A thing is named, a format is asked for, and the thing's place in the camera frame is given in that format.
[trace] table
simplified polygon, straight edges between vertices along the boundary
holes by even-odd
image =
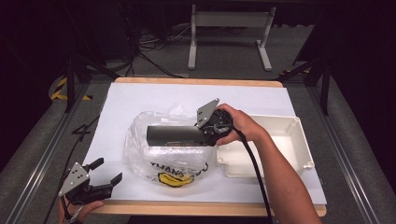
[[[136,85],[137,86],[141,86],[141,85],[173,85],[172,87],[174,88],[175,85],[179,85],[179,86],[184,86],[187,87],[188,89],[194,89],[197,87],[200,88],[204,88],[205,86],[207,86],[208,88],[213,88],[216,87],[221,89],[222,86],[222,90],[226,90],[226,89],[230,89],[230,90],[245,90],[244,88],[251,88],[254,89],[256,91],[263,91],[264,89],[277,89],[278,92],[282,92],[285,89],[282,89],[282,84],[279,82],[274,82],[274,81],[251,81],[251,80],[219,80],[219,79],[173,79],[173,78],[138,78],[138,77],[131,77],[131,78],[118,78],[116,80],[116,82],[114,83],[114,85],[118,85],[118,84],[123,84],[123,85],[128,85],[128,83],[131,83],[131,85]],[[95,140],[95,138],[100,138],[97,136],[102,136],[100,135],[100,132],[102,131],[100,129],[101,125],[104,125],[106,123],[106,110],[108,108],[108,99],[113,97],[112,92],[110,92],[107,96],[107,100],[104,106],[104,111],[102,112],[102,117],[99,120],[99,124],[98,124],[98,129],[96,130],[95,133],[95,137],[93,138],[92,141],[92,145],[87,153],[87,157],[86,160],[88,161],[84,161],[84,163],[87,163],[90,161],[90,158],[95,158],[97,156],[100,155],[100,157],[102,157],[102,154],[108,154],[108,148],[106,148],[106,146],[103,146],[103,144],[105,144],[106,142],[112,141],[112,137],[117,138],[118,140],[116,141],[120,141],[120,133],[117,133],[117,131],[113,131],[112,133],[114,133],[114,136],[109,136],[107,137],[108,139],[105,142],[101,142],[100,140]],[[155,99],[151,100],[150,98],[145,98],[145,101],[149,102],[149,101],[155,101]],[[273,113],[277,113],[280,116],[285,115],[288,112],[287,108],[292,108],[291,104],[288,105],[287,101],[282,103],[282,104],[278,104],[277,105],[277,110],[274,110],[276,112]],[[249,109],[251,110],[257,110],[258,112],[260,112],[261,110],[256,106],[256,107],[251,107]],[[110,154],[117,154],[118,152],[116,151],[112,151]],[[102,181],[105,181],[104,179],[107,178],[112,178],[112,176],[114,176],[115,173],[119,173],[120,172],[120,163],[117,161],[120,158],[116,158],[115,160],[113,160],[114,158],[112,158],[112,156],[109,155],[105,155],[105,164],[103,165],[104,167],[115,167],[115,169],[113,169],[114,171],[111,172],[107,172],[107,171],[102,171],[98,173],[98,171],[92,172],[91,176],[92,176],[92,183],[95,185],[94,181],[99,181],[98,178],[102,177]],[[119,185],[122,185],[122,183],[130,183],[131,179],[128,178],[128,172],[124,172],[124,180],[121,181],[121,183]],[[193,184],[196,184],[196,188],[198,188],[198,186],[200,185],[200,183],[202,183],[202,185],[204,184],[204,179],[200,180],[201,182],[196,182]],[[148,181],[142,179],[135,179],[134,183],[137,186],[140,187],[147,187]],[[253,185],[253,186],[249,186],[250,191],[255,191],[257,193],[260,194],[260,190],[258,185]],[[106,206],[104,206],[103,208],[100,208],[98,210],[96,210],[95,212],[97,213],[104,213],[104,214],[135,214],[135,215],[180,215],[180,216],[241,216],[241,217],[261,217],[261,216],[267,216],[265,209],[264,209],[264,205],[263,203],[261,203],[260,201],[257,201],[255,203],[247,203],[247,202],[242,202],[242,203],[238,203],[238,202],[227,202],[228,199],[223,200],[223,202],[205,202],[205,200],[201,200],[199,202],[198,201],[193,201],[196,200],[197,197],[194,198],[194,195],[190,196],[190,194],[186,193],[186,195],[183,195],[183,197],[179,197],[179,198],[174,198],[174,201],[166,201],[166,200],[162,200],[160,199],[162,197],[161,194],[156,194],[156,192],[150,192],[151,194],[154,194],[154,196],[148,196],[148,197],[160,197],[159,200],[157,201],[148,201],[148,200],[144,200],[145,197],[147,197],[146,195],[133,195],[133,197],[137,197],[139,198],[139,200],[123,200],[122,198],[120,198],[120,195],[117,195],[118,191],[123,190],[123,188],[125,188],[125,186],[116,186],[114,188],[113,191],[113,198],[111,200],[106,200]],[[128,191],[131,194],[134,194],[134,188],[135,186],[132,186],[131,184],[128,186]],[[190,202],[184,202],[184,198],[189,199],[192,198],[192,200]],[[200,198],[204,198],[207,197],[207,195],[205,193],[201,193],[201,195],[198,195],[198,197]],[[326,214],[326,206],[324,204],[316,204],[315,208],[318,212],[319,216],[324,216]]]

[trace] gray carpet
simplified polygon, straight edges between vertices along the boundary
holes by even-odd
[[[242,34],[232,35],[221,30],[203,30],[198,35],[198,53],[196,69],[187,69],[190,42],[187,39],[177,41],[164,49],[152,50],[146,55],[152,61],[175,74],[188,74],[193,78],[220,79],[268,79],[277,77],[285,69],[291,69],[291,63],[309,35],[312,27],[273,28],[267,42],[267,52],[273,66],[272,72],[264,72],[260,55],[254,41],[260,39],[261,30],[247,29]],[[156,67],[141,58],[134,60],[134,73],[139,76],[161,74]],[[332,142],[323,127],[320,115],[308,94],[308,89],[300,85],[289,85],[288,92],[296,115],[301,118],[305,135],[316,163],[319,177],[323,180],[323,189],[328,201],[328,213],[322,220],[325,223],[364,223],[361,211],[346,182],[342,169],[334,156]],[[53,161],[39,188],[30,202],[21,223],[42,223],[50,208],[50,202],[56,193],[67,155],[78,136],[71,134],[82,124],[88,124],[99,113],[109,84],[93,82],[86,94],[92,95],[91,101],[82,101],[78,112],[72,118],[66,135],[57,149]],[[26,137],[25,141],[0,174],[0,223],[5,223],[14,204],[21,195],[30,174],[39,162],[52,134],[65,109],[65,101],[54,101],[47,113]],[[329,97],[329,118],[348,155],[364,190],[371,202],[380,223],[396,223],[396,199],[387,180],[376,163],[373,152],[355,120],[344,97],[332,82]],[[96,124],[90,128],[93,132]],[[71,162],[83,161],[93,134],[87,134],[78,143]],[[57,220],[57,208],[52,209],[48,223]],[[208,217],[198,219],[208,223],[262,223],[261,218],[221,219]],[[91,215],[86,223],[186,223],[188,218],[166,217],[130,217]]]

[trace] white plastic tray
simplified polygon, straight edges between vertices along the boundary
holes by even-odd
[[[301,175],[305,169],[315,167],[311,152],[306,143],[303,126],[297,117],[251,116],[264,127],[273,138],[277,148],[288,160],[294,170]],[[262,173],[257,148],[248,143]],[[255,177],[253,164],[241,142],[232,142],[218,148],[218,164],[224,168],[228,177]]]

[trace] plastic bag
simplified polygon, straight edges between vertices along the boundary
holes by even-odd
[[[151,181],[179,188],[201,178],[212,165],[213,147],[149,147],[149,125],[193,126],[196,117],[183,112],[181,105],[168,113],[142,112],[128,129],[123,163]]]

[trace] hand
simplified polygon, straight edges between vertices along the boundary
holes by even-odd
[[[241,131],[248,141],[256,141],[260,138],[262,133],[266,133],[266,130],[262,126],[241,110],[236,110],[226,104],[219,105],[217,109],[225,110],[233,117],[233,126]],[[216,145],[222,146],[235,140],[240,140],[240,137],[236,131],[233,130],[227,136],[220,138],[216,142]]]
[[[88,203],[85,204],[84,207],[82,208],[82,210],[79,212],[78,214],[78,220],[80,222],[84,222],[85,219],[87,219],[88,215],[95,209],[103,207],[105,204],[102,201],[96,201],[93,203]],[[80,208],[80,205],[73,205],[73,204],[69,204],[69,206],[67,207],[67,210],[69,212],[70,215],[74,215],[77,210]],[[64,223],[64,207],[62,206],[62,202],[61,200],[59,200],[58,202],[58,223]]]

